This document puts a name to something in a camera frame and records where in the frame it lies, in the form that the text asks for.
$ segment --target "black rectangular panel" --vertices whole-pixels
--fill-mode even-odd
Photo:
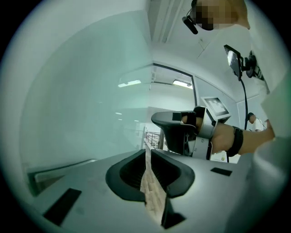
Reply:
[[[181,121],[182,115],[180,112],[173,112],[172,121]]]
[[[60,226],[82,191],[69,188],[44,214],[44,217]]]
[[[211,171],[225,176],[230,176],[232,173],[232,171],[224,170],[218,167],[211,169]]]

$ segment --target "microphone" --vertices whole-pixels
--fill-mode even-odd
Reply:
[[[184,24],[190,29],[190,31],[193,33],[193,34],[198,34],[198,31],[197,29],[195,28],[194,24],[187,18],[187,17],[183,17],[182,18]]]

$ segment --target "ceiling light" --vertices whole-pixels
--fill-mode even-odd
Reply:
[[[131,86],[131,85],[140,84],[140,83],[141,83],[140,80],[135,80],[135,81],[130,81],[130,82],[126,82],[126,83],[121,83],[118,85],[118,87]]]
[[[190,83],[186,83],[186,82],[181,82],[181,81],[175,80],[173,82],[173,84],[177,85],[177,86],[182,86],[182,87],[187,87],[189,89],[193,89],[193,85],[191,85]]]

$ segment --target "white wall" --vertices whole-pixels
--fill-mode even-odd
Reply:
[[[225,82],[223,74],[216,72],[210,67],[206,68],[203,62],[187,50],[187,48],[175,44],[157,44],[152,46],[153,60],[156,63],[176,68],[193,76],[199,76],[201,79],[211,83],[219,90],[235,99],[231,86]]]
[[[247,99],[248,104],[248,112],[252,112],[255,114],[256,117],[258,117],[263,123],[265,120],[267,120],[267,115],[265,114],[264,110],[261,107],[261,103],[263,101],[263,97],[261,95],[258,95],[253,98]],[[238,112],[240,115],[240,128],[245,128],[245,118],[246,118],[246,107],[245,107],[245,101],[241,101],[237,103]],[[247,130],[252,130],[252,124],[249,122],[247,123]]]
[[[233,99],[200,78],[196,78],[196,89],[200,97],[218,97],[231,114],[231,117],[227,120],[226,124],[236,127],[240,126],[237,105]]]
[[[160,83],[152,83],[150,90],[150,107],[172,111],[192,111],[195,107],[192,89]]]
[[[228,65],[224,45],[233,47],[241,53],[242,57],[248,57],[251,51],[251,37],[249,30],[239,25],[218,30],[217,35],[198,59],[199,62],[203,62],[207,64],[207,67],[211,67],[215,70],[215,73],[222,74],[220,79],[223,80],[226,85],[231,87],[233,93],[232,98],[236,102],[239,102],[244,99],[243,88]],[[254,78],[248,78],[246,73],[243,72],[242,79],[246,87],[247,97],[250,98],[256,96],[259,93],[259,88],[255,84]]]

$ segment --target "white machine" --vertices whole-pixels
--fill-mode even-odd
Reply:
[[[45,231],[56,233],[247,232],[288,181],[285,155],[269,153],[280,149],[286,149],[286,142],[267,143],[255,157],[245,154],[237,164],[152,150],[151,168],[166,192],[161,225],[147,213],[140,191],[145,150],[75,168],[26,210]]]
[[[151,120],[163,130],[171,151],[210,160],[211,138],[216,125],[218,122],[225,123],[231,115],[217,97],[202,97],[200,104],[203,106],[196,107],[192,112],[158,112],[152,116]],[[181,119],[186,115],[190,118],[190,123],[184,124]],[[203,118],[199,133],[196,130],[196,117]]]

